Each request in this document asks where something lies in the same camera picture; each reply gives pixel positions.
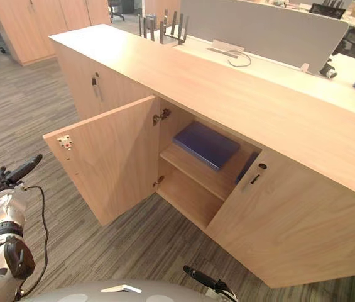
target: door handle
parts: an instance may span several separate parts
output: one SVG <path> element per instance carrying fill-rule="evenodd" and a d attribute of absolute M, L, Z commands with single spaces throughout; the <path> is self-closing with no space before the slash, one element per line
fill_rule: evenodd
<path fill-rule="evenodd" d="M 257 179 L 259 178 L 259 176 L 261 176 L 261 174 L 258 174 L 256 177 L 254 177 L 253 180 L 250 181 L 250 184 L 254 184 L 257 181 Z"/>
<path fill-rule="evenodd" d="M 259 173 L 257 175 L 255 175 L 255 177 L 253 178 L 252 181 L 250 181 L 249 183 L 247 183 L 243 188 L 242 188 L 242 192 L 247 188 L 247 185 L 248 184 L 254 184 L 258 178 L 261 176 L 261 171 L 262 170 L 266 170 L 268 168 L 268 166 L 266 164 L 263 164 L 263 163 L 260 163 L 258 164 L 258 170 L 259 170 Z"/>
<path fill-rule="evenodd" d="M 102 102 L 102 93 L 101 88 L 99 87 L 99 74 L 97 72 L 95 72 L 95 74 L 92 76 L 92 87 L 94 88 L 95 96 L 100 98 Z"/>

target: open cabinet door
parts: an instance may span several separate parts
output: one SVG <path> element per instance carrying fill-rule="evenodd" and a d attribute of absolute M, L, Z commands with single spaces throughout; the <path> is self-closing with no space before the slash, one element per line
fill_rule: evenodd
<path fill-rule="evenodd" d="M 101 225 L 155 192 L 159 113 L 149 96 L 43 136 Z"/>

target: door hinge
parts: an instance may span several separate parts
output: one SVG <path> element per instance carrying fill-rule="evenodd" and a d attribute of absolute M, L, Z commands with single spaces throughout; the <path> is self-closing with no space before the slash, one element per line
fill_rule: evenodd
<path fill-rule="evenodd" d="M 71 150 L 72 141 L 70 135 L 64 135 L 63 137 L 59 137 L 57 140 L 60 146 L 66 148 L 67 150 Z"/>
<path fill-rule="evenodd" d="M 172 113 L 169 109 L 164 109 L 161 113 L 161 115 L 154 115 L 153 116 L 153 125 L 156 126 L 156 124 L 161 121 L 164 120 L 165 118 L 167 118 L 170 113 Z"/>
<path fill-rule="evenodd" d="M 152 184 L 152 187 L 155 187 L 157 184 L 160 184 L 163 180 L 165 179 L 165 176 L 160 176 L 159 178 L 158 178 L 158 180 L 157 181 L 155 181 L 153 184 Z"/>

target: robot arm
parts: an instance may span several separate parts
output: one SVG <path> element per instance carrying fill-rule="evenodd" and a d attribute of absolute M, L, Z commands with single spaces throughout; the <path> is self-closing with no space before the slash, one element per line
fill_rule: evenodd
<path fill-rule="evenodd" d="M 12 172 L 0 168 L 0 302 L 19 300 L 20 287 L 35 269 L 31 251 L 23 240 L 26 189 L 21 179 L 41 159 L 39 154 Z"/>

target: cabinet door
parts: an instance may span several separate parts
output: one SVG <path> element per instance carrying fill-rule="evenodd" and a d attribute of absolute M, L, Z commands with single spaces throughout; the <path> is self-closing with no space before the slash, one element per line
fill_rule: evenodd
<path fill-rule="evenodd" d="M 94 84 L 92 80 L 96 76 L 96 63 L 57 42 L 53 42 L 53 46 L 80 119 L 84 120 L 104 112 L 100 90 L 92 85 Z"/>
<path fill-rule="evenodd" d="M 91 25 L 110 25 L 110 14 L 107 0 L 86 0 Z"/>
<path fill-rule="evenodd" d="M 274 152 L 261 153 L 206 233 L 273 288 L 355 275 L 355 193 Z"/>
<path fill-rule="evenodd" d="M 100 96 L 102 112 L 128 104 L 153 93 L 125 75 L 95 62 L 97 93 Z"/>
<path fill-rule="evenodd" d="M 0 0 L 0 22 L 21 64 L 50 55 L 32 3 L 33 0 Z"/>
<path fill-rule="evenodd" d="M 60 0 L 68 30 L 90 26 L 85 0 Z"/>
<path fill-rule="evenodd" d="M 81 120 L 152 95 L 148 88 L 81 53 L 57 42 L 53 46 Z"/>
<path fill-rule="evenodd" d="M 43 136 L 101 225 L 155 192 L 159 113 L 160 100 L 150 96 Z"/>
<path fill-rule="evenodd" d="M 43 41 L 51 55 L 54 55 L 54 48 L 49 39 L 50 35 L 68 31 L 65 23 L 62 7 L 58 0 L 31 0 L 35 17 L 38 22 Z"/>

